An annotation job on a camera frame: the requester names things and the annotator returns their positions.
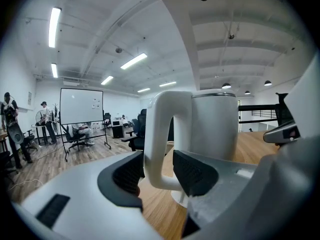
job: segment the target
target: ceiling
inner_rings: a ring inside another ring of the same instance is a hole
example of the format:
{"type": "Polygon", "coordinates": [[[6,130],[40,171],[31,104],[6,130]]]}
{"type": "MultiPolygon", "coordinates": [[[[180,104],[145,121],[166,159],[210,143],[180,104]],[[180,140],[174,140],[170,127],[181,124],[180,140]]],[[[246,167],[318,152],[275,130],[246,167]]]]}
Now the ceiling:
{"type": "Polygon", "coordinates": [[[177,17],[184,12],[174,12],[168,0],[28,0],[17,17],[17,37],[38,79],[56,81],[56,63],[64,80],[130,94],[171,81],[198,82],[201,90],[228,82],[244,93],[307,39],[284,0],[174,2],[183,3],[187,15],[181,24],[177,17]],[[56,47],[49,48],[53,7],[62,11],[56,47]],[[187,27],[191,33],[184,33],[187,27]],[[141,53],[145,60],[120,68],[141,53]],[[102,86],[107,76],[114,79],[102,86]]]}

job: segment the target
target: whiteboard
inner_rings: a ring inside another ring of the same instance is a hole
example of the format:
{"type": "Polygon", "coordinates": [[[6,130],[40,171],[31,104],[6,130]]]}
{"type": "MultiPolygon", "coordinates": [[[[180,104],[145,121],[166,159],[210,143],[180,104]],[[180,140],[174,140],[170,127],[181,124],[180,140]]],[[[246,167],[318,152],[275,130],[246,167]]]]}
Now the whiteboard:
{"type": "Polygon", "coordinates": [[[103,105],[103,91],[61,88],[60,123],[103,121],[103,105]]]}

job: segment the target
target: person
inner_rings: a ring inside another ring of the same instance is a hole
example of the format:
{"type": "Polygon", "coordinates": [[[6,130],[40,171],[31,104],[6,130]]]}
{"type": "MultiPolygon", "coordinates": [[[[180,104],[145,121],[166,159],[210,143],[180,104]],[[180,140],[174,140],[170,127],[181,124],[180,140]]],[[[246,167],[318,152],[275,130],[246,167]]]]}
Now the person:
{"type": "Polygon", "coordinates": [[[127,127],[128,126],[128,121],[127,121],[127,119],[126,119],[126,117],[125,117],[125,115],[123,114],[122,115],[122,124],[123,124],[123,127],[127,127]]]}
{"type": "Polygon", "coordinates": [[[86,139],[84,140],[85,143],[88,145],[94,145],[95,143],[91,139],[93,137],[92,130],[88,127],[88,125],[83,125],[82,123],[74,123],[72,124],[72,128],[75,131],[79,131],[79,134],[85,134],[86,139]]]}
{"type": "Polygon", "coordinates": [[[43,101],[41,103],[41,106],[44,108],[44,115],[43,118],[41,120],[41,122],[45,122],[45,127],[49,132],[50,138],[51,138],[51,143],[52,144],[56,144],[57,143],[57,139],[56,139],[56,135],[54,132],[54,129],[52,128],[52,110],[50,107],[47,106],[47,103],[45,101],[43,101]]]}
{"type": "MultiPolygon", "coordinates": [[[[10,102],[10,93],[9,92],[6,92],[4,94],[4,101],[9,104],[10,102]]],[[[18,108],[18,105],[16,103],[15,100],[12,100],[11,101],[11,105],[13,106],[14,108],[14,112],[15,112],[15,116],[17,117],[18,114],[19,114],[19,108],[18,108]]],[[[1,104],[1,109],[0,109],[0,115],[1,115],[1,123],[2,123],[2,129],[5,130],[6,127],[5,127],[5,112],[4,112],[4,109],[5,109],[5,105],[2,103],[1,104]]],[[[20,161],[20,158],[19,158],[19,154],[18,154],[18,151],[17,151],[17,146],[16,146],[16,143],[14,142],[14,140],[11,138],[10,134],[9,134],[9,131],[7,131],[7,134],[8,134],[8,139],[9,139],[9,144],[10,144],[10,147],[11,147],[11,151],[12,151],[12,154],[13,154],[13,158],[14,158],[14,162],[15,162],[15,167],[17,169],[21,169],[22,168],[22,165],[21,165],[21,161],[20,161]]],[[[25,144],[22,142],[20,144],[20,147],[21,147],[21,150],[22,150],[22,153],[24,155],[24,158],[25,160],[31,164],[33,161],[30,157],[30,154],[29,152],[27,151],[26,149],[26,146],[25,144]]]]}

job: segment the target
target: black pants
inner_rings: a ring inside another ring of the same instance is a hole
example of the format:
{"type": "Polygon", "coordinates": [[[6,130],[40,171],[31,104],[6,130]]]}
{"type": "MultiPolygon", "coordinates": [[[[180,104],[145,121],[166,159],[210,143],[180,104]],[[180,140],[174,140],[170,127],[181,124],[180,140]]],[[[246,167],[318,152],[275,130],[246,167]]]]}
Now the black pants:
{"type": "Polygon", "coordinates": [[[55,135],[54,129],[52,128],[51,122],[50,121],[46,122],[45,123],[45,127],[49,132],[49,135],[50,135],[50,138],[51,138],[51,142],[52,143],[56,143],[57,139],[56,139],[56,135],[55,135]]]}
{"type": "MultiPolygon", "coordinates": [[[[21,165],[21,163],[20,163],[19,154],[18,154],[18,151],[17,151],[17,148],[16,148],[16,143],[11,138],[9,132],[8,132],[8,138],[9,138],[9,143],[10,143],[10,147],[11,147],[13,158],[14,158],[14,162],[15,162],[15,167],[19,167],[21,165]]],[[[23,142],[20,144],[20,147],[22,149],[22,153],[23,153],[25,159],[27,161],[30,161],[31,160],[30,154],[28,153],[28,151],[26,149],[26,146],[25,146],[25,144],[23,142]]]]}

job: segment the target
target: wooden tabletop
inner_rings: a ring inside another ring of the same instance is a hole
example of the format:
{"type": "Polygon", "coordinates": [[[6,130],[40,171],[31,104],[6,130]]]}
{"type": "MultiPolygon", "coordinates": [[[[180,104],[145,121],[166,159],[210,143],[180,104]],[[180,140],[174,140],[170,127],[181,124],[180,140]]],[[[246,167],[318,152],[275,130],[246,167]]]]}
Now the wooden tabletop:
{"type": "MultiPolygon", "coordinates": [[[[264,131],[240,132],[233,161],[258,164],[260,159],[275,154],[278,148],[263,141],[264,131]]],[[[162,174],[173,176],[173,151],[165,156],[162,174]]],[[[140,195],[143,204],[143,216],[165,239],[181,239],[187,209],[177,204],[171,197],[170,190],[158,189],[144,178],[140,183],[140,195]]]]}

